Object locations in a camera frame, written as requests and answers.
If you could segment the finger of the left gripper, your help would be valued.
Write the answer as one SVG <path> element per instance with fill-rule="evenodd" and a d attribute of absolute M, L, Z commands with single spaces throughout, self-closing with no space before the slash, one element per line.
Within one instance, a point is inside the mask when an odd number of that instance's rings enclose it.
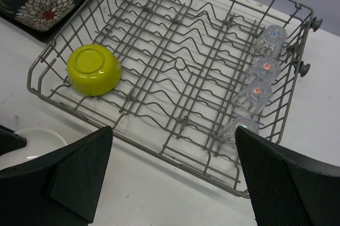
<path fill-rule="evenodd" d="M 27 140 L 3 125 L 0 128 L 0 156 L 24 148 Z"/>

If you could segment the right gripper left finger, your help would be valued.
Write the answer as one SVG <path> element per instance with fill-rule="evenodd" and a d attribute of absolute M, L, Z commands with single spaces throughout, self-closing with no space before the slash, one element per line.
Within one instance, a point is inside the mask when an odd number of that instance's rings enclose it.
<path fill-rule="evenodd" d="M 103 127 L 46 155 L 1 170 L 1 225 L 93 223 L 113 143 Z"/>

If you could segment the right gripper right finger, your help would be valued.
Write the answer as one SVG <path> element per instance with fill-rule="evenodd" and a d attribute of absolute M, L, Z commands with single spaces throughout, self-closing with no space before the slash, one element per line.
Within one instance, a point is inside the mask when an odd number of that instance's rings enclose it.
<path fill-rule="evenodd" d="M 237 152 L 257 225 L 339 225 L 339 167 L 238 127 Z"/>

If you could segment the orange bowl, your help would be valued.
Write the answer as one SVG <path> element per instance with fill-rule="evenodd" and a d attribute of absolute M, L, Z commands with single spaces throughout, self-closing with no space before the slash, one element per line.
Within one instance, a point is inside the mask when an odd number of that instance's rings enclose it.
<path fill-rule="evenodd" d="M 67 146 L 66 140 L 57 132 L 43 128 L 29 128 L 14 134 L 26 139 L 23 148 L 1 155 L 1 170 L 33 160 Z"/>

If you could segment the yellow-green bowl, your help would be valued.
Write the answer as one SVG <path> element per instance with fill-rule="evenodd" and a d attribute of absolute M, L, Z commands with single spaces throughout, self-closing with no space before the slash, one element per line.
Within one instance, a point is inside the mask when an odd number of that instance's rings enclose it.
<path fill-rule="evenodd" d="M 122 67 L 114 54 L 98 44 L 83 45 L 67 61 L 72 88 L 86 96 L 101 96 L 114 89 L 122 76 Z"/>

